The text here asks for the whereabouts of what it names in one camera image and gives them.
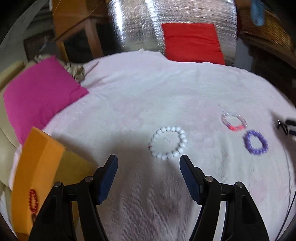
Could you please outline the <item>cream leather sofa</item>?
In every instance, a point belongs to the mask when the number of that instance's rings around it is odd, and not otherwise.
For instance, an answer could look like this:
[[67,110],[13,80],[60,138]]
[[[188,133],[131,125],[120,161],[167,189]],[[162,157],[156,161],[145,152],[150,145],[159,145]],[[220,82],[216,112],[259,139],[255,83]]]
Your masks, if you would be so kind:
[[10,184],[14,155],[19,142],[4,107],[4,91],[8,84],[25,68],[23,61],[16,61],[1,72],[1,182],[12,189]]

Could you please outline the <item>wooden shelf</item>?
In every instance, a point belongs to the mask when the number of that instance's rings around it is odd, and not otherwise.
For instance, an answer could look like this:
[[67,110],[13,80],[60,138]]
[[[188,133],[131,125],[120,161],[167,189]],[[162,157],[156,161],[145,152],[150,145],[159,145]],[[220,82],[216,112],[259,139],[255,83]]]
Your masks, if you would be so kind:
[[295,54],[292,50],[249,34],[241,34],[240,38],[246,44],[273,54],[295,69]]

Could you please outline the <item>orange cardboard box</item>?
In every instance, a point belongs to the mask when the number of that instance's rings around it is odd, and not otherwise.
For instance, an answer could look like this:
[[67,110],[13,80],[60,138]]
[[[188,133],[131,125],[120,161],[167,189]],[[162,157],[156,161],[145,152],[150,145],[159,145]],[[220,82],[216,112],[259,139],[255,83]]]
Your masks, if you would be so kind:
[[29,194],[30,190],[35,190],[36,207],[40,209],[56,181],[75,184],[95,170],[94,164],[43,131],[32,128],[22,148],[11,196],[12,223],[17,238],[28,240],[33,226],[30,208],[35,204],[29,200],[34,197]]

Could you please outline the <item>red pillow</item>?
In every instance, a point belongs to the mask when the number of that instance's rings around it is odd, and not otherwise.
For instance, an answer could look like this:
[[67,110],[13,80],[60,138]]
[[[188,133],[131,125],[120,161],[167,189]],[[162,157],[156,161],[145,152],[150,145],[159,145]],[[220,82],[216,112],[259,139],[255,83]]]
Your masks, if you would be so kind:
[[225,65],[214,24],[163,23],[162,29],[169,60]]

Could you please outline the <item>silver foil insulation sheet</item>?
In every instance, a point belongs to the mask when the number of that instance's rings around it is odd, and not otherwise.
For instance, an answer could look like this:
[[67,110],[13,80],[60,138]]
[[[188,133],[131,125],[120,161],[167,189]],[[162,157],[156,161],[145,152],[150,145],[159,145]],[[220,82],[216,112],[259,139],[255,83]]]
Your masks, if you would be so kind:
[[121,52],[145,49],[164,53],[163,23],[211,23],[215,25],[226,64],[234,65],[237,45],[234,1],[112,0],[106,5]]

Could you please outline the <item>patterned cloth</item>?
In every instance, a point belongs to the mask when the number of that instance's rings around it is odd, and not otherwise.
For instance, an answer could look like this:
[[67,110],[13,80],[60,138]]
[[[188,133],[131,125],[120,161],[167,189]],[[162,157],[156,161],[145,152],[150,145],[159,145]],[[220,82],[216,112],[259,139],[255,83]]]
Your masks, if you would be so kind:
[[85,80],[86,75],[99,64],[99,60],[91,61],[86,64],[65,62],[58,59],[56,56],[49,54],[37,55],[33,58],[33,61],[34,63],[40,63],[51,57],[55,58],[79,84],[81,84]]

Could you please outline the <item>wicker basket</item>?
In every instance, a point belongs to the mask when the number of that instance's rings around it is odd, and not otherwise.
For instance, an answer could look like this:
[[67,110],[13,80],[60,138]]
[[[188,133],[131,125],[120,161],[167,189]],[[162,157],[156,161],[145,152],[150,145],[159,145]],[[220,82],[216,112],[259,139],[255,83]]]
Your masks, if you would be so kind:
[[292,37],[283,23],[262,1],[235,1],[238,18],[238,32],[273,44],[290,51],[294,49]]

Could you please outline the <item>pink white bed blanket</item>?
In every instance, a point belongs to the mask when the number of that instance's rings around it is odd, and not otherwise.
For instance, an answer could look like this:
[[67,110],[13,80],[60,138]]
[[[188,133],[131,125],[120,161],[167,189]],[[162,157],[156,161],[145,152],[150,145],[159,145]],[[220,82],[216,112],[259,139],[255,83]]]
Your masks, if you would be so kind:
[[186,154],[219,182],[244,183],[276,240],[295,214],[295,138],[276,124],[295,118],[295,107],[234,67],[144,50],[97,60],[80,84],[89,93],[42,131],[96,166],[118,157],[98,207],[108,238],[189,239],[201,208],[180,171]]

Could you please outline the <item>magenta pillow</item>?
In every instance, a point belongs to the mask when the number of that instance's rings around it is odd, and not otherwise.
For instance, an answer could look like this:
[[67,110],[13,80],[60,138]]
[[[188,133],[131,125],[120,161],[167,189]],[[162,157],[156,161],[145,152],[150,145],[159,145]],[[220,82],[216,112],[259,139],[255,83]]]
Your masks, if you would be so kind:
[[88,93],[55,57],[23,71],[3,94],[18,142],[23,145],[32,128],[42,130],[57,113]]

